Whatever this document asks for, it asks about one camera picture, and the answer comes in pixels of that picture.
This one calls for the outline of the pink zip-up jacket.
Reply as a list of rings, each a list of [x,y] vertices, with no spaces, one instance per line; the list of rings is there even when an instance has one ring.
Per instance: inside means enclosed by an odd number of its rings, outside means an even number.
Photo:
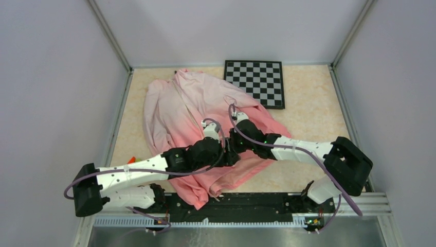
[[[157,155],[203,139],[202,121],[206,118],[218,121],[228,134],[232,128],[230,104],[247,114],[262,132],[289,136],[287,128],[242,89],[209,74],[179,70],[172,79],[157,79],[148,86],[143,131],[150,152]],[[170,183],[186,203],[200,209],[210,197],[218,196],[223,189],[237,188],[272,163],[252,151],[240,157],[231,167],[174,178]]]

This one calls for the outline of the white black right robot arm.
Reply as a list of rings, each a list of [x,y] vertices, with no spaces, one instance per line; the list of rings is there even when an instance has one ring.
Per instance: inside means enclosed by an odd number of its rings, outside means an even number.
[[[373,162],[351,140],[339,136],[332,142],[308,142],[264,134],[248,119],[233,117],[231,123],[235,149],[250,150],[265,160],[298,161],[322,169],[324,177],[311,183],[301,198],[306,211],[315,212],[327,199],[342,196],[360,214],[353,198],[361,195]]]

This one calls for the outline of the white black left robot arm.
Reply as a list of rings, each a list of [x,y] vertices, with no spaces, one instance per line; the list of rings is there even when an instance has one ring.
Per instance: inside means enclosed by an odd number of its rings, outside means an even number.
[[[155,181],[201,174],[231,167],[240,160],[229,139],[206,137],[187,147],[171,148],[152,158],[118,167],[81,167],[72,190],[75,215],[87,217],[110,207],[148,208],[158,213],[165,206],[163,192]]]

